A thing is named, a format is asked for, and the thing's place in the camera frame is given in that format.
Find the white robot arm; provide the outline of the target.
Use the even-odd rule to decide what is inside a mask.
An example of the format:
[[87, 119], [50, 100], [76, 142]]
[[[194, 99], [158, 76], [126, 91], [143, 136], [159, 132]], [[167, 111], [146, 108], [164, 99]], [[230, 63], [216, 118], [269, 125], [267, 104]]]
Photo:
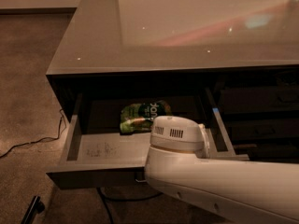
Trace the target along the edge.
[[181, 117], [153, 121], [147, 183], [236, 224], [299, 224], [299, 166], [220, 156], [205, 128]]

